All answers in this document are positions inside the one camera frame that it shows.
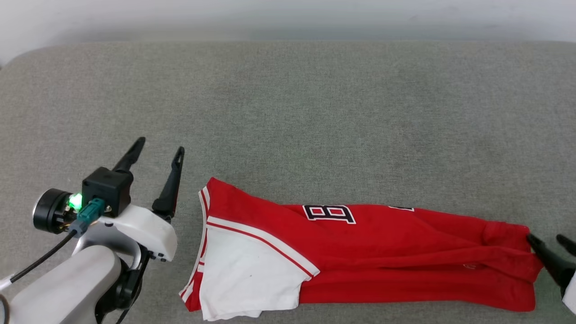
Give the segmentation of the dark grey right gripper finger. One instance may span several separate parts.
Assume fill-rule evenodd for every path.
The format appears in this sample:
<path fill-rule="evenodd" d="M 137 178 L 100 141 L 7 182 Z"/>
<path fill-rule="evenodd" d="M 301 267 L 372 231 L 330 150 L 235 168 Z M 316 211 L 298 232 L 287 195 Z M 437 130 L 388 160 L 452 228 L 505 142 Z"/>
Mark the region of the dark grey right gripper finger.
<path fill-rule="evenodd" d="M 534 234 L 528 234 L 526 240 L 536 257 L 543 263 L 545 269 L 560 287 L 561 293 L 566 293 L 570 281 L 576 274 L 576 263 L 568 262 L 547 248 L 546 244 Z"/>
<path fill-rule="evenodd" d="M 556 235 L 556 241 L 562 246 L 569 254 L 576 257 L 576 242 L 570 240 L 563 234 Z"/>

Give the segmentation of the red and white baseball jersey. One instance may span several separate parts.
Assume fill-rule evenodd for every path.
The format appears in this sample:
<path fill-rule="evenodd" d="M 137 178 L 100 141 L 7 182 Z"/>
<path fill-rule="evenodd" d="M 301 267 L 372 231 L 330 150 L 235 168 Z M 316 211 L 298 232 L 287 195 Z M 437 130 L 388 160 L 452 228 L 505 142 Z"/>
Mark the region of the red and white baseball jersey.
<path fill-rule="evenodd" d="M 301 303 L 464 301 L 536 307 L 543 265 L 520 224 L 374 204 L 281 205 L 211 178 L 179 296 L 204 320 Z"/>

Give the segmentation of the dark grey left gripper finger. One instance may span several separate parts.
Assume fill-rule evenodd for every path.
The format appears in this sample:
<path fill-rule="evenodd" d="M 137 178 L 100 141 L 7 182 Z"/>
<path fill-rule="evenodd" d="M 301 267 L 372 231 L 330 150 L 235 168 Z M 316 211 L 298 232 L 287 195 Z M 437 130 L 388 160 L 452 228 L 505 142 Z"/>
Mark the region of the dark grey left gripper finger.
<path fill-rule="evenodd" d="M 130 173 L 131 167 L 136 164 L 140 157 L 145 142 L 145 137 L 139 137 L 114 166 L 113 172 Z"/>
<path fill-rule="evenodd" d="M 179 146 L 171 162 L 171 172 L 164 188 L 152 204 L 153 213 L 165 221 L 171 221 L 175 217 L 184 159 L 185 148 Z"/>

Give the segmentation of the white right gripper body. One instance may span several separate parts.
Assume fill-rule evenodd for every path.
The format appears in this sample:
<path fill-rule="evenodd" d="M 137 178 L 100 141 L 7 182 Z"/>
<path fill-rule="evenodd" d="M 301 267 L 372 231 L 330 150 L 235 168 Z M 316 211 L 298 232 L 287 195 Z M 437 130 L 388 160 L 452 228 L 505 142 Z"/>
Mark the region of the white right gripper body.
<path fill-rule="evenodd" d="M 576 314 L 576 272 L 570 279 L 570 282 L 564 291 L 562 301 L 563 304 L 570 310 L 570 312 Z"/>

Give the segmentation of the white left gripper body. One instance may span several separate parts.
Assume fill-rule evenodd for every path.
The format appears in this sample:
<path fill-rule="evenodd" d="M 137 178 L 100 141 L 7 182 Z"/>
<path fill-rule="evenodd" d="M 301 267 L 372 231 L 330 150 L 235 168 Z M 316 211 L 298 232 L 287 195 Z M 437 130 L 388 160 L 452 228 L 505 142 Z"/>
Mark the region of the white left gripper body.
<path fill-rule="evenodd" d="M 173 261 L 178 246 L 176 232 L 171 224 L 151 210 L 130 204 L 119 216 L 101 216 L 98 221 L 111 224 L 160 260 Z"/>

